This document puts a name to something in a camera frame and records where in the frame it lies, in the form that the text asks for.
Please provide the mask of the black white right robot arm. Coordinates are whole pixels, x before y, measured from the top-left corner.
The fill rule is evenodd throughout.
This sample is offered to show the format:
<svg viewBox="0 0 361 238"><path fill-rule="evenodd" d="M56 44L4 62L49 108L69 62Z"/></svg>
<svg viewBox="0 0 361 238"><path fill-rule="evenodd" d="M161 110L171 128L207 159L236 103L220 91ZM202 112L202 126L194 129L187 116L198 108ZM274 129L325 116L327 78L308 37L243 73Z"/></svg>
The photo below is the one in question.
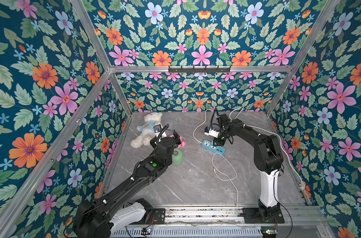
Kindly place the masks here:
<svg viewBox="0 0 361 238"><path fill-rule="evenodd" d="M258 207L243 208L241 216L248 224L285 223L278 199L278 177L283 171L283 155L280 141L275 135L265 135L244 124L239 119L230 119L226 114L217 117L218 134L213 146L224 146L226 141L233 143L235 136L241 138L254 149L254 164L260 171L261 195Z"/></svg>

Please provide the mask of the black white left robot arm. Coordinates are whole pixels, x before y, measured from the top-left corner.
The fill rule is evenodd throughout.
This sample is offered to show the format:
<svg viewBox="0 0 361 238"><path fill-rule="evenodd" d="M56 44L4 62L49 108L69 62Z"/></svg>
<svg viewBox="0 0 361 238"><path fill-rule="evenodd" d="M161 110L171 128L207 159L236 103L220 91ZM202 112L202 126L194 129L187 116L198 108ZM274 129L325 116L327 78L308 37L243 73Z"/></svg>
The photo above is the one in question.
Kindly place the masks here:
<svg viewBox="0 0 361 238"><path fill-rule="evenodd" d="M109 238L111 234L132 223L151 222L152 205L138 199L127 202L143 188L159 178L172 164L174 150L181 144L180 135L164 137L166 129L151 139L153 151L138 162L133 173L112 191L93 202L82 202L73 220L72 230L79 238Z"/></svg>

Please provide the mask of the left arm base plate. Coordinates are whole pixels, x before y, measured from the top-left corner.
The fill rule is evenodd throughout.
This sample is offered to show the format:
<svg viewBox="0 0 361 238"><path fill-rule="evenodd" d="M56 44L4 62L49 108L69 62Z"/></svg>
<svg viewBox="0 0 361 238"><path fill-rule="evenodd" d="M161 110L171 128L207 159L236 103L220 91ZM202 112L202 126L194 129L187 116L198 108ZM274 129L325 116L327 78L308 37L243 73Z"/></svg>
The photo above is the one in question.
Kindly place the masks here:
<svg viewBox="0 0 361 238"><path fill-rule="evenodd" d="M147 225L163 225L165 224L166 209L153 208L146 212L146 218L144 224Z"/></svg>

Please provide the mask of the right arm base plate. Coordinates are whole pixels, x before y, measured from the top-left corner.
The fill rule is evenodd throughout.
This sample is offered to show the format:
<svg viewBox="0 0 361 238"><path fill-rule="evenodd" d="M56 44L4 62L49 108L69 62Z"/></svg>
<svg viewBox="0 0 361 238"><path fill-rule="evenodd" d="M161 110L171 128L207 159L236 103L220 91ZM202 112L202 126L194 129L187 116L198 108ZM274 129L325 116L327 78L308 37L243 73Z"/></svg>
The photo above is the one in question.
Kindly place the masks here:
<svg viewBox="0 0 361 238"><path fill-rule="evenodd" d="M280 210L274 210L269 213L263 208L243 208L241 217L246 224L284 224L285 220Z"/></svg>

